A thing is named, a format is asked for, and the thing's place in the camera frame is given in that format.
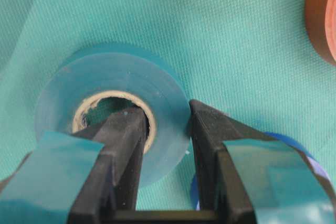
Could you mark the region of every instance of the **teal fabric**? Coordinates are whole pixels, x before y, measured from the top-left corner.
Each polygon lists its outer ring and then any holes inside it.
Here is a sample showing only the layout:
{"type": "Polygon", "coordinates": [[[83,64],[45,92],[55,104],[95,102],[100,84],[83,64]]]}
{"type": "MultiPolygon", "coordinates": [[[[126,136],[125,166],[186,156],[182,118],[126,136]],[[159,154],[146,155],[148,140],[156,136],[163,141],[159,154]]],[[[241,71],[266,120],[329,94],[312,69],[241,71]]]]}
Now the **teal fabric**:
{"type": "Polygon", "coordinates": [[[0,223],[66,224],[103,144],[46,132],[0,194],[0,223]]]}
{"type": "Polygon", "coordinates": [[[335,223],[333,205],[300,155],[282,141],[223,141],[259,224],[335,223]]]}
{"type": "MultiPolygon", "coordinates": [[[[36,146],[34,107],[75,51],[120,41],[168,63],[190,98],[293,137],[336,182],[336,68],[314,51],[305,0],[0,0],[0,178],[36,146]]],[[[192,153],[139,192],[191,209],[192,153]]]]}

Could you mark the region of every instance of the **tape roll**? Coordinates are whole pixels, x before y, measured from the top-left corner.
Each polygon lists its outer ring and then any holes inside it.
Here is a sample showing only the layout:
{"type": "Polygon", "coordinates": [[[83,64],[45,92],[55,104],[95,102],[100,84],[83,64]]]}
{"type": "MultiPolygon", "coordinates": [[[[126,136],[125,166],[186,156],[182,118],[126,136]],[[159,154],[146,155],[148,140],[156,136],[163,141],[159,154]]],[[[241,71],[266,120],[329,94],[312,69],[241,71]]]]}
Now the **tape roll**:
{"type": "Polygon", "coordinates": [[[336,0],[306,0],[306,29],[317,53],[336,65],[336,0]]]}
{"type": "Polygon", "coordinates": [[[151,143],[149,138],[146,142],[140,186],[160,179],[178,164],[190,140],[190,107],[169,66],[144,49],[124,44],[85,49],[68,62],[39,97],[37,139],[44,131],[71,133],[78,127],[76,117],[99,99],[123,97],[144,109],[153,136],[151,143]]]}

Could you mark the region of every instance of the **tape strip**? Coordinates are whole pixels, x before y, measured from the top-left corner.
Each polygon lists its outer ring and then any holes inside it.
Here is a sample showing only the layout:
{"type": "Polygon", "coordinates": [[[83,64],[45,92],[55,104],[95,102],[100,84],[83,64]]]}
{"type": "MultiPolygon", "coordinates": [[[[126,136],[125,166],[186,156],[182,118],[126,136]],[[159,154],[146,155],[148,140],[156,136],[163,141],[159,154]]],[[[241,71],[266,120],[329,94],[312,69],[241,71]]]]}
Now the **tape strip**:
{"type": "Polygon", "coordinates": [[[67,223],[103,144],[46,132],[0,194],[0,223],[67,223]]]}
{"type": "Polygon", "coordinates": [[[319,55],[336,65],[336,0],[306,0],[306,29],[319,55]]]}
{"type": "Polygon", "coordinates": [[[43,131],[70,133],[83,101],[111,90],[141,99],[153,114],[156,133],[143,157],[140,178],[140,186],[149,185],[184,156],[190,142],[191,113],[176,74],[144,49],[112,44],[74,54],[40,95],[35,116],[37,139],[43,131]]]}
{"type": "Polygon", "coordinates": [[[335,223],[328,195],[293,148],[281,141],[243,139],[223,143],[258,223],[335,223]]]}

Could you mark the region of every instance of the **teal cloth background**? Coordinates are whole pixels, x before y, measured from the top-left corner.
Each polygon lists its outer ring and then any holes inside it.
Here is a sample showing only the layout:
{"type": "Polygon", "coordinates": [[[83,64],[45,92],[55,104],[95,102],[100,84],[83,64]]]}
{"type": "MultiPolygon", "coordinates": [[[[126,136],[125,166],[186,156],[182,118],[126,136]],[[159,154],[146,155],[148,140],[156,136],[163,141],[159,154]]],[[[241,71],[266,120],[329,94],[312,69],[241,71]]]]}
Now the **teal cloth background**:
{"type": "MultiPolygon", "coordinates": [[[[336,68],[310,44],[304,1],[0,0],[0,178],[36,146],[34,107],[62,62],[119,41],[170,64],[190,98],[295,138],[335,185],[336,68]]],[[[190,209],[193,173],[190,153],[138,208],[190,209]]]]}

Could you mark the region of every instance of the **blue tape roll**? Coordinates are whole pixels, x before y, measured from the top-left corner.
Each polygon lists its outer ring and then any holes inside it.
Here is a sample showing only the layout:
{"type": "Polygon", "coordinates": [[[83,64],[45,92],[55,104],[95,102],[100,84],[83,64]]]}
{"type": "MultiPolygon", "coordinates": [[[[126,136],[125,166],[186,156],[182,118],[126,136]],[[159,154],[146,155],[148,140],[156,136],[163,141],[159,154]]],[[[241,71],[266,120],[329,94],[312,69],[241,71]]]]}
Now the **blue tape roll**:
{"type": "Polygon", "coordinates": [[[190,107],[174,71],[150,52],[125,44],[100,45],[74,54],[41,93],[35,115],[43,131],[72,131],[84,99],[106,90],[137,96],[151,109],[156,135],[144,155],[140,186],[153,183],[184,156],[190,135],[190,107]]]}

